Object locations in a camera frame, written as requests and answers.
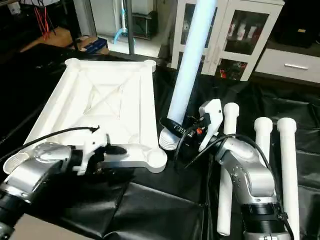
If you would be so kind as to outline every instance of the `metal pole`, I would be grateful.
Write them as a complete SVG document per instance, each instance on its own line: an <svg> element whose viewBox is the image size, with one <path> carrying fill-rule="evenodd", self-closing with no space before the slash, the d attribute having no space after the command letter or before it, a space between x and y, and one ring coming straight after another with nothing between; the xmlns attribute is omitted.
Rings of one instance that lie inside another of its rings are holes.
<svg viewBox="0 0 320 240"><path fill-rule="evenodd" d="M126 11L128 20L128 43L129 43L129 54L135 54L135 43L134 43L134 29L133 29L133 18L132 18L132 2L131 0L126 0Z"/></svg>
<svg viewBox="0 0 320 240"><path fill-rule="evenodd" d="M66 22L67 22L68 27L69 27L69 31L70 31L70 35L71 35L71 38L72 38L72 43L73 43L74 49L76 51L78 51L79 49L78 49L77 40L76 40L77 34L76 34L76 31L74 30L74 25L72 23L70 15L68 14L68 9L67 9L67 5L66 5L65 0L61 0L61 2L62 2L62 6L63 6L65 17L66 17Z"/></svg>

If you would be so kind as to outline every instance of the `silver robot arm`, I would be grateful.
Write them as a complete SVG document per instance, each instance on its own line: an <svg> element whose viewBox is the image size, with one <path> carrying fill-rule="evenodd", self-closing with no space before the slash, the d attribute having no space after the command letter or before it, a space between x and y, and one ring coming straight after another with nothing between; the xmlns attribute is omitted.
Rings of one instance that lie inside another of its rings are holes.
<svg viewBox="0 0 320 240"><path fill-rule="evenodd" d="M81 164L82 151L52 142L38 145L0 185L0 240L9 239L17 221L53 175Z"/></svg>
<svg viewBox="0 0 320 240"><path fill-rule="evenodd" d="M275 195L275 181L261 164L258 151L246 142L227 138L215 155L228 171L241 205L246 240L290 240Z"/></svg>

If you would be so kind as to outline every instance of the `cable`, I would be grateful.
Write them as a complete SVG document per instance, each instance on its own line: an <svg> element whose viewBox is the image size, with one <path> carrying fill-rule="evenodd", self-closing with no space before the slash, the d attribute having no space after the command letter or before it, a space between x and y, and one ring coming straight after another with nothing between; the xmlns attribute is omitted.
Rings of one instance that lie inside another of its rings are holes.
<svg viewBox="0 0 320 240"><path fill-rule="evenodd" d="M179 152L180 152L180 148L181 148L182 144L184 143L186 137L188 136L189 133L191 133L193 130L196 130L200 126L201 126L201 124L198 123L198 124L195 124L195 125L189 127L183 133L182 137L180 138L179 143L178 143L178 145L176 147L176 150L174 152L174 156L173 156L173 165L174 165L175 168L177 167L177 161L178 161L178 155L179 155Z"/></svg>
<svg viewBox="0 0 320 240"><path fill-rule="evenodd" d="M274 181L274 190L275 190L275 195L276 195L276 199L279 203L279 206L280 206L280 211L281 213L278 215L278 218L283 221L290 237L291 237L291 240L294 240L295 237L294 237L294 233L290 227L290 224L288 222L288 216L287 214L285 213L284 211L284 207L283 207L283 204L282 204L282 199L280 197L280 190L278 188L278 184L277 184L277 181L276 181L276 178L272 172L272 169L271 169L271 166L269 164L269 162L267 161L267 158L264 154L264 152L261 150L261 148L258 146L258 144L255 143L255 141L253 141L250 137L248 136L245 136L245 135L241 135L241 134L227 134L227 135L223 135L221 137L218 137L217 139L215 139L212 143L210 143L203 151L201 151L190 163L188 163L184 168L188 168L191 164L193 164L196 160L198 160L205 152L207 152L212 146L216 145L217 143L219 142L222 142L223 140L225 139L228 139L228 138L232 138L232 137L236 137L236 138L239 138L239 139L242 139L245 143L251 145L253 148L255 148L259 154L261 155L262 159L263 159L263 162L265 164L265 166L269 169L272 177L273 177L273 181Z"/></svg>
<svg viewBox="0 0 320 240"><path fill-rule="evenodd" d="M55 136L55 135L59 135L59 134L63 134L63 133L66 133L66 132L71 132L71 131L76 131L76 130L90 130L91 132L95 132L96 130L98 130L100 127L89 127L89 126L79 126L79 127L71 127L71 128L67 128L67 129L64 129L64 130L60 130L60 131L55 131L55 132L52 132L50 134L47 134L47 135L44 135L42 137L39 137L33 141L30 141L18 148L16 148L15 150L7 153L6 155L4 155L3 157L0 158L0 163L4 160L4 159L7 159L9 157L11 157L12 155L18 153L19 151L21 151L22 149L25 149L35 143L38 143L44 139L47 139L47 138L50 138L52 136Z"/></svg>

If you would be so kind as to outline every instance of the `table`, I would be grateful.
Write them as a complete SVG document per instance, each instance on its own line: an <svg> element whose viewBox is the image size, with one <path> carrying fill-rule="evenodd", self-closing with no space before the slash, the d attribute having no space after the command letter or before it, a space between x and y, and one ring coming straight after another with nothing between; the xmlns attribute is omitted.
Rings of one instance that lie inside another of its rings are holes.
<svg viewBox="0 0 320 240"><path fill-rule="evenodd" d="M0 65L5 87L1 88L1 134L16 126L39 105L43 105L59 81L68 58L123 61L99 54L88 55L69 49L39 44ZM154 73L156 117L167 115L177 72L157 66ZM293 89L262 86L251 82L215 79L198 75L187 114L197 116L206 100L220 98L222 104L240 106L237 132L254 138L254 120L291 117L297 121L296 147L299 184L301 239L317 239L320 208L320 96ZM0 145L4 154L23 143L37 116ZM270 163L275 177L281 174L280 143L276 127L272 132ZM158 174L144 168L111 170L99 178L65 176L49 182L46 193L29 214L94 239L199 240L219 239L216 229L220 167L214 166L212 184L206 188L205 158L187 170L173 169L168 152L166 169ZM188 161L182 155L178 166ZM210 204L205 201L210 196ZM231 235L240 239L241 213L232 203Z"/></svg>

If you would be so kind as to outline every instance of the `glass cabinet door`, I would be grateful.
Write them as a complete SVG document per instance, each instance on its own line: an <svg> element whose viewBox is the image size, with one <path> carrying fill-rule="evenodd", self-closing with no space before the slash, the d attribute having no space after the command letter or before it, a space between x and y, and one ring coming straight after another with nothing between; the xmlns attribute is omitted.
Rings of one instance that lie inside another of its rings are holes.
<svg viewBox="0 0 320 240"><path fill-rule="evenodd" d="M212 54L209 74L248 80L281 11L277 2L230 2Z"/></svg>
<svg viewBox="0 0 320 240"><path fill-rule="evenodd" d="M178 0L171 60L172 68L177 69L181 61L182 53L184 52L187 44L196 3L197 0ZM209 71L212 60L211 54L213 53L215 44L218 41L219 32L227 9L227 3L227 0L216 1L216 8L212 17L209 33L206 38L203 56L199 68L199 71L202 73L206 73Z"/></svg>
<svg viewBox="0 0 320 240"><path fill-rule="evenodd" d="M251 55L268 16L266 13L235 10L223 50Z"/></svg>
<svg viewBox="0 0 320 240"><path fill-rule="evenodd" d="M191 25L191 21L192 21L192 17L194 15L194 11L195 11L196 5L192 4L192 3L186 3L185 4L185 10L184 10L184 18L183 18L183 25L182 25L182 34L181 34L181 41L180 44L181 45L186 45L187 43L187 38L188 38L188 34L189 34L189 30L190 30L190 25ZM215 18L217 15L217 7L215 8L215 12L212 18L212 22L211 22L211 26L210 26L210 30L209 30L209 34L206 38L206 42L205 42L205 48L208 47L209 44L209 40L210 40L210 36L211 36L211 32L212 32L212 28L214 26L214 22L215 22Z"/></svg>
<svg viewBox="0 0 320 240"><path fill-rule="evenodd" d="M240 80L245 69L246 62L220 59L214 76L222 79Z"/></svg>

